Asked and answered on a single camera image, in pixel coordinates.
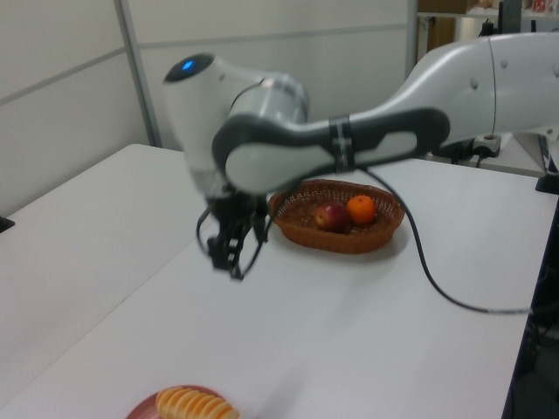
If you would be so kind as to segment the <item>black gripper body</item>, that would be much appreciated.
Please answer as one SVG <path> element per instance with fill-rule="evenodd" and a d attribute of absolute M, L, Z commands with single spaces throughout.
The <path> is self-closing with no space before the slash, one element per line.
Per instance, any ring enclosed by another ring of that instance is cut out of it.
<path fill-rule="evenodd" d="M 253 196 L 246 193 L 235 193 L 221 198 L 208 200 L 211 214 L 219 224 L 219 234 L 245 238 L 253 229 L 253 219 L 257 209 L 267 210 L 264 196 Z"/>

